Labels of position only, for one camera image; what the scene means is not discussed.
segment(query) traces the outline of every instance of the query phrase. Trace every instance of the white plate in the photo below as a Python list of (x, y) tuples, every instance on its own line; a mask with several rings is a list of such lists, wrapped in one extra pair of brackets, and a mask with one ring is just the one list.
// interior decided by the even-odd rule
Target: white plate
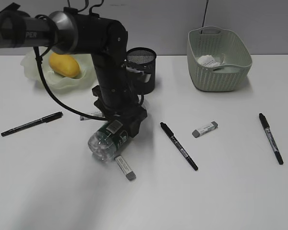
[[(46, 48), (41, 47), (40, 54), (42, 54), (45, 50)], [(96, 79), (96, 72), (90, 54), (71, 55), (74, 59), (77, 60), (81, 72), (75, 78), (66, 78), (54, 72), (53, 69), (50, 67), (48, 61), (52, 53), (52, 51), (49, 51), (43, 57), (42, 64), (44, 76), (49, 87), (53, 89), (64, 89), (67, 87), (75, 88), (88, 78), (93, 78), (93, 80)], [(24, 67), (24, 75), (27, 78), (41, 82), (36, 66), (34, 51), (30, 51), (29, 53), (27, 53), (20, 64)]]

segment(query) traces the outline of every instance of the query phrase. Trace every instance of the wall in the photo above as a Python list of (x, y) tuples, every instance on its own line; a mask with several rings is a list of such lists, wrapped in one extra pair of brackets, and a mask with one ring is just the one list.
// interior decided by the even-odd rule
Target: wall
[(288, 0), (210, 0), (206, 19), (236, 32), (251, 54), (288, 54)]
[[(66, 0), (15, 0), (32, 16), (67, 6)], [(11, 0), (1, 0), (0, 10)], [(83, 8), (84, 0), (70, 0)], [(102, 17), (117, 19), (129, 32), (128, 48), (149, 47), (159, 55), (185, 55), (187, 32), (201, 27), (206, 0), (105, 0)], [(90, 0), (90, 4), (99, 0)], [(210, 0), (205, 25), (235, 31), (251, 54), (288, 54), (288, 0)], [(31, 49), (0, 50), (25, 54)]]
[[(66, 0), (15, 0), (30, 15), (49, 14), (67, 6)], [(81, 9), (84, 0), (70, 0)], [(90, 4), (100, 0), (90, 0)], [(0, 10), (9, 1), (0, 2)], [(105, 0), (95, 12), (121, 21), (129, 32), (128, 48), (144, 46), (159, 55), (186, 53), (187, 32), (201, 27), (205, 0)], [(0, 50), (0, 54), (25, 54), (28, 49)]]

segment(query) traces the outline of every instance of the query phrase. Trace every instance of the black mesh pen holder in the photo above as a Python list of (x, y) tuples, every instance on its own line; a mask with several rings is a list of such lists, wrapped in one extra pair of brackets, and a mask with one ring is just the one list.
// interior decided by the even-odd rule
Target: black mesh pen holder
[(157, 54), (144, 47), (127, 52), (127, 73), (138, 94), (148, 94), (155, 88)]

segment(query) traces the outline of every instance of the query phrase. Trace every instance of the plastic bottle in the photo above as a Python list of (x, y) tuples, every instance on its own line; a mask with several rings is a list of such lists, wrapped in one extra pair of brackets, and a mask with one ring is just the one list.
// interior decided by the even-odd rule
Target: plastic bottle
[(128, 132), (123, 124), (114, 120), (105, 123), (88, 140), (88, 147), (93, 156), (101, 161), (111, 161), (116, 156), (116, 151), (128, 140)]

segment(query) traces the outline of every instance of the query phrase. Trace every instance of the black pen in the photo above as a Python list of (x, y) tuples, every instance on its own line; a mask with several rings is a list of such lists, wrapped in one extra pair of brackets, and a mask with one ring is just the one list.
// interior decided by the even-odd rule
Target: black pen
[(275, 140), (274, 140), (274, 138), (272, 136), (272, 133), (271, 133), (271, 130), (270, 130), (270, 126), (269, 126), (269, 123), (267, 122), (267, 119), (265, 118), (265, 116), (263, 114), (259, 114), (259, 119), (260, 119), (261, 124), (263, 125), (265, 134), (268, 137), (268, 140), (270, 142), (270, 145), (271, 145), (271, 147), (273, 149), (273, 152), (274, 152), (274, 154), (276, 156), (276, 159), (277, 159), (278, 163), (279, 164), (284, 164), (282, 156), (280, 155), (279, 150), (277, 148), (277, 145), (275, 143)]
[(31, 121), (27, 124), (24, 124), (22, 126), (18, 126), (16, 128), (12, 128), (8, 131), (5, 131), (3, 133), (1, 133), (1, 136), (7, 136), (9, 134), (12, 134), (12, 133), (16, 133), (18, 131), (21, 131), (21, 130), (24, 130), (26, 128), (30, 128), (30, 127), (33, 127), (33, 126), (37, 126), (39, 124), (42, 124), (42, 123), (47, 123), (47, 122), (50, 122), (50, 121), (53, 121), (53, 120), (56, 120), (56, 119), (59, 119), (63, 116), (63, 113), (62, 112), (57, 112), (55, 114), (51, 114), (51, 115), (48, 115), (48, 116), (45, 116), (41, 119), (38, 119), (38, 120), (35, 120), (35, 121)]
[(188, 155), (188, 153), (186, 152), (186, 150), (184, 150), (184, 148), (181, 146), (181, 144), (177, 141), (177, 139), (174, 137), (174, 133), (169, 129), (169, 127), (161, 122), (160, 123), (161, 128), (163, 129), (163, 131), (166, 133), (166, 135), (170, 138), (170, 140), (174, 143), (174, 145), (176, 146), (176, 148), (178, 148), (179, 152), (181, 152), (181, 154), (184, 156), (184, 158), (187, 160), (187, 162), (192, 166), (192, 168), (194, 168), (195, 171), (198, 170), (197, 165), (194, 163), (194, 161), (192, 160), (192, 158)]

